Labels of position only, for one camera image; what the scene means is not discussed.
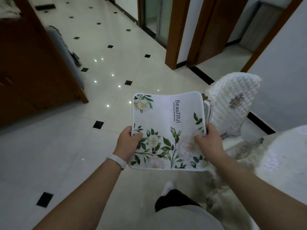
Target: foot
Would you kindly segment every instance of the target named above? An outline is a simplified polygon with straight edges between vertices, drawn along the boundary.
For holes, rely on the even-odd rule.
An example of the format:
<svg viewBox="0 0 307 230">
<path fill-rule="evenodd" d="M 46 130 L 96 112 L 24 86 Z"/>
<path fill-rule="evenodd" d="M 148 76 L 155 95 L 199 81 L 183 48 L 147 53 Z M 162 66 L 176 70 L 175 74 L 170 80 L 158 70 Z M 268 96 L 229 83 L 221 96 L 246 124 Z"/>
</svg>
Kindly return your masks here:
<svg viewBox="0 0 307 230">
<path fill-rule="evenodd" d="M 166 196 L 172 189 L 175 189 L 175 185 L 173 182 L 168 181 L 163 188 L 161 196 Z"/>
</svg>

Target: hand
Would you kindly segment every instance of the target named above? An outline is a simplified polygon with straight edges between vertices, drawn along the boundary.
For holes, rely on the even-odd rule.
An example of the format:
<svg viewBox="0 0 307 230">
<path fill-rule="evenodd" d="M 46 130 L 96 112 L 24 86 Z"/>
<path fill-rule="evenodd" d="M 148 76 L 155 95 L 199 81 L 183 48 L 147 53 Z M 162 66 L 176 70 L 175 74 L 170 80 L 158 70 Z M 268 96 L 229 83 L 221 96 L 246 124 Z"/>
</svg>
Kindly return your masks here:
<svg viewBox="0 0 307 230">
<path fill-rule="evenodd" d="M 131 126 L 126 127 L 117 139 L 116 148 L 113 152 L 114 155 L 118 156 L 127 163 L 136 151 L 138 142 L 143 137 L 143 133 L 139 132 L 134 136 L 130 136 Z"/>
<path fill-rule="evenodd" d="M 207 158 L 213 165 L 218 163 L 221 159 L 228 157 L 223 148 L 222 138 L 212 123 L 206 123 L 208 135 L 196 135 L 195 141 L 205 158 Z"/>
</svg>

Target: white quilted fabric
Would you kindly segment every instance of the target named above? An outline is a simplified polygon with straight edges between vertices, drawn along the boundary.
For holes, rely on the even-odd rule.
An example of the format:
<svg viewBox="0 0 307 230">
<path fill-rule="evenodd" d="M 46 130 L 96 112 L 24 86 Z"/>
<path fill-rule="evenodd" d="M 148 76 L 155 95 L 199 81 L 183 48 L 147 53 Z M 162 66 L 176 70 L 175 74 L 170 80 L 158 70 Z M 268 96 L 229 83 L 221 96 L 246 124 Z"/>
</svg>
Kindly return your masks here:
<svg viewBox="0 0 307 230">
<path fill-rule="evenodd" d="M 261 78 L 250 73 L 229 73 L 205 91 L 210 101 L 209 123 L 223 139 L 241 134 L 241 126 L 257 95 Z"/>
</svg>

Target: cabinet handle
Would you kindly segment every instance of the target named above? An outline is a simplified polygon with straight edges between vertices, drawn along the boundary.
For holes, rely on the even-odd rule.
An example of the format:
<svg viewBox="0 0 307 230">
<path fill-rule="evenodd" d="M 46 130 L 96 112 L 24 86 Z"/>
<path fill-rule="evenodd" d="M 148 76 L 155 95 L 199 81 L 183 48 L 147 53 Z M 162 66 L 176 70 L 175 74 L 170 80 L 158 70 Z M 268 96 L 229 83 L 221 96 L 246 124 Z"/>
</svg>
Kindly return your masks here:
<svg viewBox="0 0 307 230">
<path fill-rule="evenodd" d="M 5 79 L 6 79 L 11 85 L 14 84 L 9 78 L 5 77 Z"/>
</svg>

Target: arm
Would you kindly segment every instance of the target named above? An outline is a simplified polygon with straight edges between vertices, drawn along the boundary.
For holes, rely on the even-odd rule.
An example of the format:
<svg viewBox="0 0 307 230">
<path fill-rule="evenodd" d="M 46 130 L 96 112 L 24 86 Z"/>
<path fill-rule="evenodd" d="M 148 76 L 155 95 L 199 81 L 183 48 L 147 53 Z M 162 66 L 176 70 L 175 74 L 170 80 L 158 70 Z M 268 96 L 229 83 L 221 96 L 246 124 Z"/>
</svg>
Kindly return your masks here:
<svg viewBox="0 0 307 230">
<path fill-rule="evenodd" d="M 305 229 L 307 206 L 264 182 L 233 158 L 228 157 L 219 132 L 206 124 L 209 134 L 197 135 L 195 140 L 204 156 L 217 168 L 262 230 Z"/>
<path fill-rule="evenodd" d="M 143 133 L 130 136 L 131 126 L 119 135 L 113 154 L 129 162 Z M 57 205 L 34 228 L 96 229 L 122 168 L 111 159 L 103 162 L 77 189 Z"/>
</svg>

